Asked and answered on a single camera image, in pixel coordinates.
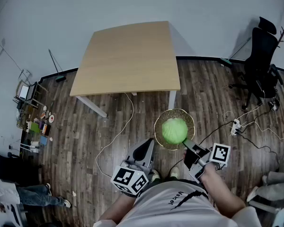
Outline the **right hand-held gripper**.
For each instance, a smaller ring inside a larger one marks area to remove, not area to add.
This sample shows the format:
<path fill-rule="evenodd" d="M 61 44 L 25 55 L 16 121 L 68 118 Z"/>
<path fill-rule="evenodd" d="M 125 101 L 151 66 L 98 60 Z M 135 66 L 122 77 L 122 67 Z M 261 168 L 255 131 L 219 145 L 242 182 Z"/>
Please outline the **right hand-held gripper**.
<path fill-rule="evenodd" d="M 213 149 L 203 148 L 190 139 L 183 142 L 187 148 L 184 156 L 184 164 L 188 168 L 190 176 L 196 183 L 204 174 L 204 168 L 208 163 L 227 165 L 231 153 L 231 147 L 214 143 Z"/>

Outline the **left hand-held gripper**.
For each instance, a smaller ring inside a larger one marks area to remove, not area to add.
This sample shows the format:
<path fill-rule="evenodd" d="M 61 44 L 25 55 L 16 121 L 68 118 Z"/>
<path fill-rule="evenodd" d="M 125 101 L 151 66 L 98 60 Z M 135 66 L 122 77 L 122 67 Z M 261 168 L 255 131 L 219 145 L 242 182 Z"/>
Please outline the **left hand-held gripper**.
<path fill-rule="evenodd" d="M 154 150 L 154 138 L 130 147 L 126 160 L 115 168 L 110 182 L 124 193 L 138 195 L 149 183 L 148 175 L 153 171 Z"/>

